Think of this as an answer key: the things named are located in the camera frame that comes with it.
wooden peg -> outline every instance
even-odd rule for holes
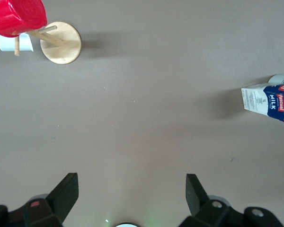
[[[19,56],[20,55],[20,36],[15,37],[15,55]]]
[[[53,31],[55,29],[57,29],[58,27],[56,25],[54,26],[50,26],[50,27],[46,27],[46,28],[43,28],[43,29],[39,29],[39,33],[45,33],[45,32],[49,32],[49,31]]]
[[[63,41],[61,39],[58,39],[55,36],[48,34],[46,32],[41,34],[38,30],[33,30],[33,31],[27,32],[27,34],[32,35],[36,38],[42,39],[55,46],[63,46]]]

red cup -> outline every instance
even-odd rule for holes
[[[46,24],[41,0],[0,0],[0,35],[16,37]]]

black robot arm part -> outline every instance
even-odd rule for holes
[[[78,175],[69,173],[45,199],[31,200],[12,212],[0,205],[0,227],[62,227],[78,196]]]
[[[192,216],[179,227],[284,227],[275,215],[260,207],[244,214],[219,200],[211,200],[195,174],[186,176],[186,201]]]
[[[78,196],[78,175],[67,174],[45,199],[31,200],[12,212],[0,205],[0,227],[62,227]],[[194,174],[186,176],[186,201],[191,216],[179,227],[284,227],[264,208],[248,207],[241,214],[211,200]]]

metal screw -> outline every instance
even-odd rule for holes
[[[263,216],[264,216],[263,212],[260,211],[260,210],[258,210],[258,209],[253,209],[251,212],[252,212],[254,215],[258,216],[258,217],[263,217]]]
[[[214,202],[212,203],[212,205],[213,205],[214,207],[216,207],[216,208],[222,208],[222,204],[221,204],[220,202],[218,202],[218,201],[214,201]]]

blue and white milk carton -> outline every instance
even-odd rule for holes
[[[241,90],[246,110],[284,122],[284,84],[263,83]]]

